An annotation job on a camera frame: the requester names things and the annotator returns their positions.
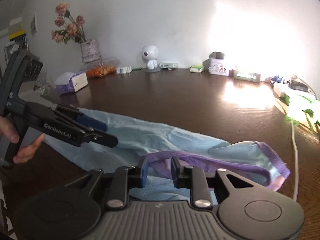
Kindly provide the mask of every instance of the green box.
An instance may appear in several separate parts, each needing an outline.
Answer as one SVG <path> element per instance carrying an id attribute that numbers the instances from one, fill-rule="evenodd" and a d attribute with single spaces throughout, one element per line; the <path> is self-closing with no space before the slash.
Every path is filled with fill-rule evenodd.
<path id="1" fill-rule="evenodd" d="M 190 68 L 190 72 L 193 72 L 193 73 L 201 73 L 203 70 L 204 70 L 203 66 L 194 65 Z"/>
<path id="2" fill-rule="evenodd" d="M 258 73 L 247 73 L 247 72 L 234 70 L 233 71 L 233 78 L 259 83 L 261 75 Z"/>

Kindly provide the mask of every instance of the round disc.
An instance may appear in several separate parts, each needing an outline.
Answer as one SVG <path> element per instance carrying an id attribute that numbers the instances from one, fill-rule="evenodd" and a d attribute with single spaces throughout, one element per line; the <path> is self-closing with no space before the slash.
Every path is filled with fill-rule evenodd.
<path id="1" fill-rule="evenodd" d="M 14 224 L 27 240 L 73 240 L 90 232 L 100 217 L 100 206 L 81 190 L 59 188 L 24 203 Z"/>
<path id="2" fill-rule="evenodd" d="M 146 68 L 146 70 L 145 70 L 145 72 L 147 72 L 147 73 L 155 73 L 155 72 L 159 72 L 159 71 L 161 71 L 161 68 L 159 68 L 159 67 L 155 67 L 154 69 Z"/>
<path id="3" fill-rule="evenodd" d="M 252 240 L 290 239 L 300 231 L 304 215 L 299 204 L 265 188 L 254 194 L 249 190 L 241 188 L 220 204 L 218 217 L 226 228 Z"/>

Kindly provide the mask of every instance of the human hand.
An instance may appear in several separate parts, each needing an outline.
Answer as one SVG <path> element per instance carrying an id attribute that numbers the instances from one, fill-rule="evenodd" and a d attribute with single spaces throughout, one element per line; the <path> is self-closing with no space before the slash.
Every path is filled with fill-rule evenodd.
<path id="1" fill-rule="evenodd" d="M 12 122 L 5 117 L 0 116 L 0 134 L 4 136 L 12 143 L 19 142 L 19 135 L 12 124 Z M 17 155 L 13 157 L 13 162 L 15 164 L 26 163 L 28 160 L 32 159 L 35 155 L 36 150 L 39 148 L 40 144 L 44 140 L 44 133 L 41 134 L 32 144 L 21 148 Z"/>

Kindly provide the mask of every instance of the clear plastic container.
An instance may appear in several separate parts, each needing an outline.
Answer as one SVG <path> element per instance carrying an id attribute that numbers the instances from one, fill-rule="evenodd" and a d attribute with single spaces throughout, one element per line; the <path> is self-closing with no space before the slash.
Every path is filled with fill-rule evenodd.
<path id="1" fill-rule="evenodd" d="M 81 66 L 81 70 L 87 75 L 87 78 L 103 77 L 116 71 L 119 65 L 116 57 L 102 58 Z"/>

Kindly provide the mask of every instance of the picture on wall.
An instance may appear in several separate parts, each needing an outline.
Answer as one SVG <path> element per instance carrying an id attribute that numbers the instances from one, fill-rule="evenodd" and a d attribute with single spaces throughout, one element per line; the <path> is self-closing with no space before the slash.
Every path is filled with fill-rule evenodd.
<path id="1" fill-rule="evenodd" d="M 33 16 L 33 19 L 30 23 L 30 29 L 31 29 L 31 34 L 32 36 L 35 36 L 37 33 L 37 20 L 36 20 L 36 14 Z"/>

